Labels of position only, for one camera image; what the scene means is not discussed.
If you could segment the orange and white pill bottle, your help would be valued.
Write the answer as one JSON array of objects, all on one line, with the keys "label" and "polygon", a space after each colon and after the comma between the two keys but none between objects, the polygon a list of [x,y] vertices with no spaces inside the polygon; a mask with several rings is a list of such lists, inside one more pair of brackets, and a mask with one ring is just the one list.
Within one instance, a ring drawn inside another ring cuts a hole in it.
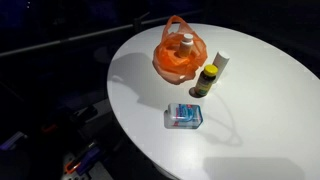
[{"label": "orange and white pill bottle", "polygon": [[194,45],[193,35],[192,34],[184,34],[183,39],[180,42],[178,54],[181,58],[188,57],[191,49]]}]

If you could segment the orange plastic bag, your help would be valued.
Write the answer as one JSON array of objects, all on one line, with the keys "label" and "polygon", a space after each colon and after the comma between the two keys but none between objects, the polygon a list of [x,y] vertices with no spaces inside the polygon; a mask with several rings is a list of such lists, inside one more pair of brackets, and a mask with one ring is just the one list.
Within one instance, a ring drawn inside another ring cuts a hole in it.
[{"label": "orange plastic bag", "polygon": [[[190,54],[181,57],[178,51],[185,34],[193,36],[193,45]],[[196,70],[206,59],[205,42],[181,17],[171,16],[153,53],[152,63],[157,73],[167,82],[178,85],[194,79]]]}]

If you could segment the yellow capped dark bottle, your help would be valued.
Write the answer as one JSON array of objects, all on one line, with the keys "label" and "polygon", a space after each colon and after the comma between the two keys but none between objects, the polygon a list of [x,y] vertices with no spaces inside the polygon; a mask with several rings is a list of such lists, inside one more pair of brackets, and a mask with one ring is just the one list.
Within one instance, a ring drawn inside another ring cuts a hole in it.
[{"label": "yellow capped dark bottle", "polygon": [[215,65],[206,65],[197,80],[195,93],[198,96],[206,96],[216,79],[218,68]]}]

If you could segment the white cylindrical bottle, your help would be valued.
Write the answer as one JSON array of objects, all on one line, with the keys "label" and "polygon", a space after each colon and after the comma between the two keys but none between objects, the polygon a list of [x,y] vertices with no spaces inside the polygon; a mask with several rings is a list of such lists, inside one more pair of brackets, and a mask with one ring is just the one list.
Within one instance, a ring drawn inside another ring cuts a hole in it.
[{"label": "white cylindrical bottle", "polygon": [[222,73],[229,60],[230,56],[226,52],[218,51],[214,58],[213,64],[218,68],[218,72]]}]

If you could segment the blue and white packet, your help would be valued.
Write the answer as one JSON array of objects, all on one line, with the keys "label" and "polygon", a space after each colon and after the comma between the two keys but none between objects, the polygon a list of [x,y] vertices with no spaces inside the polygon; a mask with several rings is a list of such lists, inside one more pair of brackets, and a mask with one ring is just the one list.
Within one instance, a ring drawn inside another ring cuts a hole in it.
[{"label": "blue and white packet", "polygon": [[197,129],[203,122],[199,105],[171,103],[164,112],[164,124],[172,129]]}]

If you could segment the metal handrail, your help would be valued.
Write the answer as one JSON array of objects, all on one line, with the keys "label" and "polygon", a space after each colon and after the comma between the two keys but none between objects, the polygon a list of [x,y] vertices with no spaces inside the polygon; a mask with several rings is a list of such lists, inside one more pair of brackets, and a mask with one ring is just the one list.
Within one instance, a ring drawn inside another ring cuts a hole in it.
[{"label": "metal handrail", "polygon": [[47,42],[47,43],[42,43],[39,45],[34,45],[34,46],[15,49],[15,50],[7,51],[7,52],[2,52],[2,53],[0,53],[0,58],[12,56],[12,55],[17,55],[20,53],[28,53],[28,52],[32,52],[32,51],[35,51],[38,49],[51,48],[54,46],[62,45],[64,43],[70,43],[70,42],[75,42],[75,41],[93,38],[93,37],[97,37],[97,36],[102,36],[107,33],[113,33],[113,32],[126,30],[126,29],[130,29],[130,28],[133,28],[135,32],[139,32],[144,25],[158,23],[161,21],[167,21],[170,18],[170,16],[163,16],[163,17],[154,18],[154,19],[150,19],[150,20],[144,20],[144,17],[146,17],[146,16],[147,16],[147,14],[144,14],[139,18],[135,18],[131,24],[126,24],[126,25],[122,25],[122,26],[118,26],[118,27],[113,27],[113,28],[101,30],[101,31],[95,31],[95,32],[87,33],[87,34],[78,35],[78,36],[71,36],[68,38],[63,38],[63,39],[59,39],[59,40],[55,40],[55,41],[51,41],[51,42]]}]

